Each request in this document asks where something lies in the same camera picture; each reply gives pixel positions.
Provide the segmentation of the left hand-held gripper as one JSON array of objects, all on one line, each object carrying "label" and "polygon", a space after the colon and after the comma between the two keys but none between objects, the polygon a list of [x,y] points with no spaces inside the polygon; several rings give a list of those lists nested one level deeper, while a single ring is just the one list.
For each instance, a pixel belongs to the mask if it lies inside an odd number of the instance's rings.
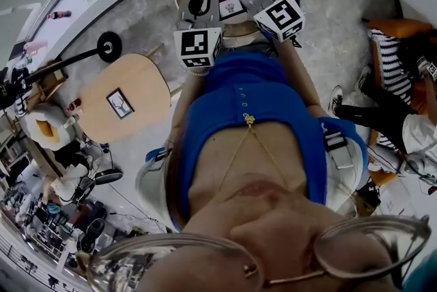
[{"label": "left hand-held gripper", "polygon": [[178,59],[185,68],[211,68],[223,45],[219,0],[181,0],[179,14],[173,33]]}]

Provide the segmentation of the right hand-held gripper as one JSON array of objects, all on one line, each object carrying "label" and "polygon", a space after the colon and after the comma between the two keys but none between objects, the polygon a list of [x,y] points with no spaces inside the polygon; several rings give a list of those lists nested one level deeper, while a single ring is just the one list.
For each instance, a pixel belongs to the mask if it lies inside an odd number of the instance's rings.
[{"label": "right hand-held gripper", "polygon": [[[239,0],[248,10],[257,8],[259,0]],[[291,40],[305,26],[305,15],[295,0],[265,0],[253,20],[260,30],[278,42]]]}]

